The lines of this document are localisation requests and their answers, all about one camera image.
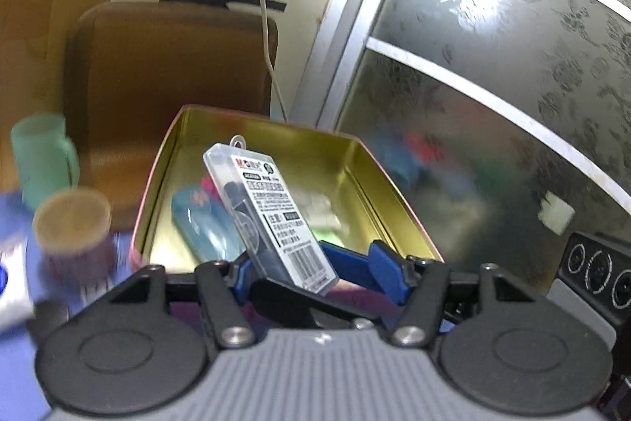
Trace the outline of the black dial appliance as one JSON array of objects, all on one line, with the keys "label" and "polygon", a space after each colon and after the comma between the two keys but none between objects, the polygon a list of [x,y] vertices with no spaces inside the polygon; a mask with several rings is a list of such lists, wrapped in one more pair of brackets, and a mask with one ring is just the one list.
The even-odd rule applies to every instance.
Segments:
[{"label": "black dial appliance", "polygon": [[629,241],[601,232],[574,232],[567,240],[555,278],[616,330],[629,320]]}]

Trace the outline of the pink gold metal tin box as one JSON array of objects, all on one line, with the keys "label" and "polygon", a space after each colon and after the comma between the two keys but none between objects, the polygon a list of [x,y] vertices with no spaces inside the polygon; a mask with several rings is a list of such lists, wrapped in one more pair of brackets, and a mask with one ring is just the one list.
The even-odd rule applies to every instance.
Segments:
[{"label": "pink gold metal tin box", "polygon": [[249,159],[229,150],[219,170],[226,183],[245,183],[244,195],[264,203],[291,196],[288,215],[273,214],[282,241],[297,236],[302,217],[318,240],[364,253],[383,240],[403,256],[439,258],[429,234],[399,188],[359,140],[273,122],[236,111],[188,105],[170,125],[144,189],[128,261],[191,271],[198,258],[172,222],[176,192],[199,187],[209,176],[203,155],[214,144],[244,138]]}]

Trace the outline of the frosted glass sliding door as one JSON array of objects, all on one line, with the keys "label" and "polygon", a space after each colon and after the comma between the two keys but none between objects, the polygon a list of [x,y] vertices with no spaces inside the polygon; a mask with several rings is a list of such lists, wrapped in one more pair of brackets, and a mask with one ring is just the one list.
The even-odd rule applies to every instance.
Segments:
[{"label": "frosted glass sliding door", "polygon": [[440,255],[547,290],[630,235],[630,0],[329,0],[293,120],[365,143]]}]

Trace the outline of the green soft cloth item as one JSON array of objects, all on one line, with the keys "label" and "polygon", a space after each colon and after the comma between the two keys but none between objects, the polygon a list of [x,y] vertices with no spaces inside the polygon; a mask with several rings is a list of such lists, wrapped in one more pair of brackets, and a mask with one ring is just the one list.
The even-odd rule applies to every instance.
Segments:
[{"label": "green soft cloth item", "polygon": [[292,189],[291,195],[317,240],[341,246],[347,227],[332,209],[332,202],[322,193]]}]

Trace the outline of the round paper lid cup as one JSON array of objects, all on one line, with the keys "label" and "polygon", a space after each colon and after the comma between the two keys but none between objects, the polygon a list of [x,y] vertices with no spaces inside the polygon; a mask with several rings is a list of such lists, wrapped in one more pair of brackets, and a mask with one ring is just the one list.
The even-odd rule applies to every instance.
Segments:
[{"label": "round paper lid cup", "polygon": [[35,210],[33,233],[47,275],[80,286],[106,279],[117,265],[111,206],[96,189],[59,191]]}]

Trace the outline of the clear plastic card case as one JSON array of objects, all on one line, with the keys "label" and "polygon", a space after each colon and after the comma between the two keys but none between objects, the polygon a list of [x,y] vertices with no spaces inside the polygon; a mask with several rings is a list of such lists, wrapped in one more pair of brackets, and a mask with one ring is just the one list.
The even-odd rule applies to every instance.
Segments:
[{"label": "clear plastic card case", "polygon": [[338,275],[274,159],[242,143],[215,143],[203,163],[260,277],[324,295]]}]

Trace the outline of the pink knitted soft ball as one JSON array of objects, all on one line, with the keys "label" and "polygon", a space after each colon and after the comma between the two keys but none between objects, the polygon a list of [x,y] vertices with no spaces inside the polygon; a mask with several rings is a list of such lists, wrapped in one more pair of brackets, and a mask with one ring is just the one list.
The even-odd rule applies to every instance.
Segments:
[{"label": "pink knitted soft ball", "polygon": [[216,199],[220,198],[220,194],[217,190],[217,187],[215,186],[215,183],[210,176],[204,177],[200,185],[203,191],[207,193],[209,196],[212,196],[213,198],[216,198]]}]

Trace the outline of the blue white wet wipes pack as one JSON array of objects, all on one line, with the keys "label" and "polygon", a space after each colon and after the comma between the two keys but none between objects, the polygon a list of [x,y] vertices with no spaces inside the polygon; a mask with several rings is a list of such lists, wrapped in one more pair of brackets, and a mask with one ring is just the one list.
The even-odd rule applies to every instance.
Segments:
[{"label": "blue white wet wipes pack", "polygon": [[28,287],[26,236],[13,235],[1,242],[1,332],[13,329],[34,314]]}]

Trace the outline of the blue soft cloth item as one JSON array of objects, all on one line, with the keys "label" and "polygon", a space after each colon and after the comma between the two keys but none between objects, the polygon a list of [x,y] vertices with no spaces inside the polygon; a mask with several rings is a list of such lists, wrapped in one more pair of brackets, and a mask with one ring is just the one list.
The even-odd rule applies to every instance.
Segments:
[{"label": "blue soft cloth item", "polygon": [[224,203],[205,193],[201,185],[173,193],[171,219],[199,263],[233,262],[245,251]]}]

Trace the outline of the green plastic mug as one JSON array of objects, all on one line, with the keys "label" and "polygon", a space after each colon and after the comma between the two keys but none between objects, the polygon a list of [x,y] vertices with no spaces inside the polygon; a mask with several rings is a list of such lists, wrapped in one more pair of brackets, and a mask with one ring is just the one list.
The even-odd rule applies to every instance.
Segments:
[{"label": "green plastic mug", "polygon": [[60,113],[36,113],[11,129],[22,202],[36,210],[55,193],[79,184],[80,166],[75,145],[66,136]]}]

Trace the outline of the blue patterned tablecloth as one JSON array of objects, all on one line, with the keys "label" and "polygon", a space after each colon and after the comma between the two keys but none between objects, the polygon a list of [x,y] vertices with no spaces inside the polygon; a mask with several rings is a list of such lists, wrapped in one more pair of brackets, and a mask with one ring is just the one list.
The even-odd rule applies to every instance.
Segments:
[{"label": "blue patterned tablecloth", "polygon": [[131,274],[127,254],[132,233],[117,232],[118,264],[105,280],[86,287],[63,284],[42,269],[42,251],[32,231],[33,211],[21,192],[1,196],[1,418],[42,420],[50,407],[34,371],[36,343],[26,327],[33,305],[57,300],[74,315]]}]

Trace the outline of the brown chair backrest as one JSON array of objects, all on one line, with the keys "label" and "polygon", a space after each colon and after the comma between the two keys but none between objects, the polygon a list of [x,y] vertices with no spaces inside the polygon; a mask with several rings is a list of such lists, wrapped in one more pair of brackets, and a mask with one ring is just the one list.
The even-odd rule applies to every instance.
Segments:
[{"label": "brown chair backrest", "polygon": [[175,2],[110,2],[81,15],[65,47],[63,113],[80,181],[132,221],[155,155],[185,105],[268,115],[276,23]]}]

